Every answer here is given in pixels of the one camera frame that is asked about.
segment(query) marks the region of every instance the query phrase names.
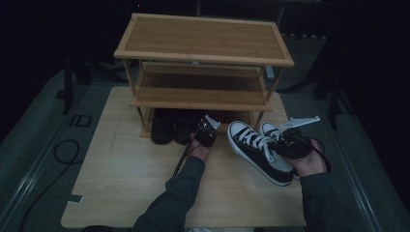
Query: black and white sneaker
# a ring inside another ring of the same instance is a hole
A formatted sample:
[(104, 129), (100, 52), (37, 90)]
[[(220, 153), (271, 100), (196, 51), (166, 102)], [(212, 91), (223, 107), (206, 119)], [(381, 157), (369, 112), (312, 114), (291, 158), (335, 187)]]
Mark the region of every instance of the black and white sneaker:
[(239, 121), (229, 125), (227, 137), (235, 153), (253, 164), (271, 182), (278, 186), (287, 186), (292, 182), (292, 165), (268, 149), (268, 144), (275, 142), (274, 139), (258, 134)]
[[(274, 139), (275, 142), (278, 142), (278, 140), (279, 140), (279, 138), (280, 138), (280, 130), (278, 129), (277, 126), (275, 126), (275, 125), (273, 125), (273, 124), (271, 124), (271, 123), (262, 123), (262, 124), (259, 126), (259, 130), (258, 130), (258, 131), (259, 131), (260, 134)], [(296, 170), (294, 170), (293, 179), (299, 181), (300, 178), (301, 178), (301, 177), (298, 175), (298, 173), (296, 172)]]

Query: person's right hand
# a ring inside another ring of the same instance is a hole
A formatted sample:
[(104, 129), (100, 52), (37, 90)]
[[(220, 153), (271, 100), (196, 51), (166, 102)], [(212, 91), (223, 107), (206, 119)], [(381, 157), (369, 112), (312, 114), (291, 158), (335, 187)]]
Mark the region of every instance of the person's right hand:
[[(313, 147), (315, 147), (317, 150), (320, 150), (317, 141), (311, 140), (311, 145), (313, 145)], [(312, 150), (303, 159), (283, 159), (293, 165), (300, 177), (327, 172), (325, 161), (314, 150)]]

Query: top shelf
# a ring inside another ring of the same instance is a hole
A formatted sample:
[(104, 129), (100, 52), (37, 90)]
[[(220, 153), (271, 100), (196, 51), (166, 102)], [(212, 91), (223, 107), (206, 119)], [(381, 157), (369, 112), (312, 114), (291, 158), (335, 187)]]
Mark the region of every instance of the top shelf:
[(123, 59), (292, 67), (274, 22), (132, 14), (114, 53)]

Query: dark background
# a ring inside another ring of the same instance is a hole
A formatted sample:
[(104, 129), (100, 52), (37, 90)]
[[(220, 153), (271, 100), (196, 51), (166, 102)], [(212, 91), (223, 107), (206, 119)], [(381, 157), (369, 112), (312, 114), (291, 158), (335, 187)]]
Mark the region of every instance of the dark background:
[[(407, 180), (410, 5), (407, 1), (202, 0), (203, 15), (276, 20), (297, 38), (327, 38), (312, 76), (326, 72), (319, 94), (335, 75), (347, 93), (403, 203)], [(71, 57), (78, 81), (91, 80), (87, 59), (112, 63), (132, 12), (196, 15), (196, 0), (5, 0), (0, 5), (0, 140), (45, 83)]]

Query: person's right arm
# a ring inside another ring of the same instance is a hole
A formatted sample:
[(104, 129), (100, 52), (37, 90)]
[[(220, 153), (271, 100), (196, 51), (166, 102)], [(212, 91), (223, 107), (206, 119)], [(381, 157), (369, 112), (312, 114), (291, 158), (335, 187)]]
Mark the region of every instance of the person's right arm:
[[(312, 145), (319, 149), (316, 141)], [(326, 164), (312, 151), (304, 159), (286, 159), (301, 177), (304, 217), (309, 232), (357, 231), (352, 209), (337, 197)]]

